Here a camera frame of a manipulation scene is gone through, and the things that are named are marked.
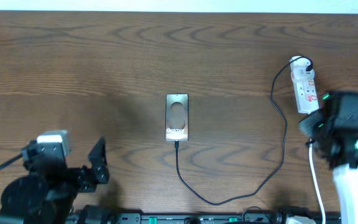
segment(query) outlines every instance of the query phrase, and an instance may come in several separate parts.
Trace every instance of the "smartphone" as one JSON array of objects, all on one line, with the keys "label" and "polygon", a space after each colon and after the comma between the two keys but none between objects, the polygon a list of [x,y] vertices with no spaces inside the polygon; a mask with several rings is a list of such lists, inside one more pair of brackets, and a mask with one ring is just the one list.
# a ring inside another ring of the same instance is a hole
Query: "smartphone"
[{"label": "smartphone", "polygon": [[189,95],[167,94],[165,105],[165,140],[189,140]]}]

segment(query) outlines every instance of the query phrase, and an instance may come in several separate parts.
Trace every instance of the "white wall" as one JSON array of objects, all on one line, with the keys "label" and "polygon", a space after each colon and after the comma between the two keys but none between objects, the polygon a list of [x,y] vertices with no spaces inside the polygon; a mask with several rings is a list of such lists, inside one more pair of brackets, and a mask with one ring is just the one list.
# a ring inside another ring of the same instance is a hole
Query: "white wall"
[{"label": "white wall", "polygon": [[0,10],[358,14],[358,0],[0,0]]}]

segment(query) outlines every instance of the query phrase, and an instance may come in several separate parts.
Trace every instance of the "black mount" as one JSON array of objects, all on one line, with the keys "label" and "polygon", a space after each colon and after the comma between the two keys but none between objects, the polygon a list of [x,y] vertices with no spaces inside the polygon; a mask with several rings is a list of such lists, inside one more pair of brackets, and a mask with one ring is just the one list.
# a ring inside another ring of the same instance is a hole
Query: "black mount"
[{"label": "black mount", "polygon": [[358,166],[358,93],[330,91],[324,107],[300,121],[300,129],[314,142],[330,168]]}]

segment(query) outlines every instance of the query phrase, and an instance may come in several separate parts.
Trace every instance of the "wood grain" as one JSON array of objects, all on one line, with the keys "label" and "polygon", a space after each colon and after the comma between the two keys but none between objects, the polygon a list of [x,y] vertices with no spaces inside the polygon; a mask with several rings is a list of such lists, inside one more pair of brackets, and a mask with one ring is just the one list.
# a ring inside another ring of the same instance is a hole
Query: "wood grain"
[{"label": "wood grain", "polygon": [[[109,185],[74,206],[144,212],[241,212],[258,205],[318,209],[289,70],[275,100],[288,119],[285,164],[255,196],[209,206],[178,180],[163,137],[165,94],[190,96],[183,178],[218,202],[253,192],[278,166],[284,123],[269,102],[290,57],[313,59],[317,88],[358,91],[358,16],[0,12],[0,163],[28,140],[69,129],[68,165],[105,136]],[[316,160],[324,206],[338,211],[331,172]],[[0,196],[26,172],[0,172]]]}]

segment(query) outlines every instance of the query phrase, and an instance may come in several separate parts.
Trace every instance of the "power plug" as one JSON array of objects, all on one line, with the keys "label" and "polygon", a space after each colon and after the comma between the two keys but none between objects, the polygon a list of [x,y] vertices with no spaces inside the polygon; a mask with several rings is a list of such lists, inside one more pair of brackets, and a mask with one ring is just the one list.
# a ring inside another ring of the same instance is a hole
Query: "power plug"
[{"label": "power plug", "polygon": [[[300,56],[294,56],[290,62]],[[314,70],[306,71],[312,62],[307,58],[299,58],[292,62],[291,79],[295,91],[296,106],[299,113],[311,113],[318,109],[316,86],[314,85]]]}]

